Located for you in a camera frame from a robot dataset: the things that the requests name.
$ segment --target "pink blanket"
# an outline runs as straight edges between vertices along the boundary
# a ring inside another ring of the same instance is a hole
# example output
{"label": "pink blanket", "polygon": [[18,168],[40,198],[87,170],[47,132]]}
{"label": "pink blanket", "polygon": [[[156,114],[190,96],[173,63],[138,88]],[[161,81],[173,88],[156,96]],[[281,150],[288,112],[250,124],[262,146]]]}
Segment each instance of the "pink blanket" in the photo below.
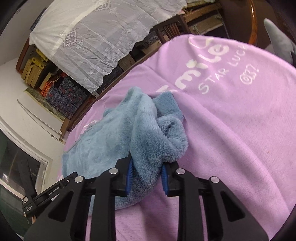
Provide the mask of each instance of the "pink blanket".
{"label": "pink blanket", "polygon": [[[218,176],[271,239],[296,202],[296,69],[234,40],[174,38],[92,106],[65,149],[131,86],[151,96],[173,92],[189,139],[179,165],[201,178]],[[167,198],[160,182],[140,203],[116,211],[120,241],[176,240],[177,226],[178,198]]]}

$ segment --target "towel fold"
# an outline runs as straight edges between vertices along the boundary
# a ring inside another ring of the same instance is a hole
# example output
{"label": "towel fold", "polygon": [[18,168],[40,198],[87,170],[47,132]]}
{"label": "towel fold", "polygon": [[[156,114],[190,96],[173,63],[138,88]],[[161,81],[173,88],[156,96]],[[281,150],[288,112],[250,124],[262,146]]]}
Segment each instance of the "towel fold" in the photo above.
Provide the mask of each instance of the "towel fold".
{"label": "towel fold", "polygon": [[188,140],[182,121],[171,92],[151,99],[133,87],[63,154],[62,174],[66,177],[77,172],[86,179],[99,176],[131,151],[132,189],[127,197],[116,197],[115,208],[134,205],[155,187],[163,162],[177,161],[186,152]]}

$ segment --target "white wall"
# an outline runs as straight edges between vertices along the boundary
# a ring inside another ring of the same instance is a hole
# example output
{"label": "white wall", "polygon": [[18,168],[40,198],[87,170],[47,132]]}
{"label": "white wall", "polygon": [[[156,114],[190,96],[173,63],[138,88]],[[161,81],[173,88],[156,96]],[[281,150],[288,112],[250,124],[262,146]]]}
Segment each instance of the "white wall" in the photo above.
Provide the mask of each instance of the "white wall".
{"label": "white wall", "polygon": [[0,65],[18,58],[26,43],[30,27],[53,0],[28,0],[10,20],[0,36]]}
{"label": "white wall", "polygon": [[30,27],[53,0],[28,0],[0,36],[0,129],[32,157],[48,162],[43,188],[56,182],[64,145],[52,138],[19,105],[17,98],[27,88],[15,70],[29,37]]}

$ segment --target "triangular cutout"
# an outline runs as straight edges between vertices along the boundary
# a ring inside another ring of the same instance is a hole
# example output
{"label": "triangular cutout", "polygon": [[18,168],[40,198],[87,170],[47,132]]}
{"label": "triangular cutout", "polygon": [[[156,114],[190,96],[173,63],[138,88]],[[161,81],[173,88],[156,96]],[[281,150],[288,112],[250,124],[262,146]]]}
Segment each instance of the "triangular cutout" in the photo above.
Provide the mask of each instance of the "triangular cutout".
{"label": "triangular cutout", "polygon": [[234,222],[245,217],[244,212],[231,200],[226,192],[221,192],[221,197],[229,222]]}
{"label": "triangular cutout", "polygon": [[50,219],[54,219],[59,222],[64,222],[67,217],[67,213],[70,207],[70,203],[73,197],[73,192],[69,192],[65,198],[53,209],[49,214],[48,217]]}

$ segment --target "curved wooden edge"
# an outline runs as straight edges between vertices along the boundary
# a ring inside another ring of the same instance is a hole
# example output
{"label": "curved wooden edge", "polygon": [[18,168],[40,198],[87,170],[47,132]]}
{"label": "curved wooden edge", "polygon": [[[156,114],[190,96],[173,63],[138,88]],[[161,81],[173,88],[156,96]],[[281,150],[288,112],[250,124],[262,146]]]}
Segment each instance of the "curved wooden edge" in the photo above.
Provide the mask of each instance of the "curved wooden edge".
{"label": "curved wooden edge", "polygon": [[123,72],[118,78],[116,78],[102,93],[100,93],[100,95],[94,100],[94,102],[92,102],[90,105],[87,106],[87,108],[73,121],[72,125],[69,125],[67,127],[67,130],[72,131],[77,124],[82,120],[82,118],[86,115],[86,113],[90,110],[90,108],[92,107],[92,105],[97,102],[98,100],[100,100],[105,94],[107,94],[107,92],[109,90],[111,90],[119,81],[121,81],[135,66],[137,66],[138,64],[143,63],[144,61],[146,61],[148,58],[150,58],[153,54],[155,54],[161,45],[159,45],[156,49],[154,49],[153,51],[151,51],[150,53],[148,53],[147,55],[145,55],[143,58],[141,58],[138,62],[134,63],[131,67],[129,67],[125,72]]}
{"label": "curved wooden edge", "polygon": [[248,41],[248,44],[256,45],[257,43],[257,34],[258,34],[258,21],[255,11],[255,5],[253,0],[248,0],[250,4],[250,13],[251,13],[251,21],[252,21],[252,30],[251,35]]}

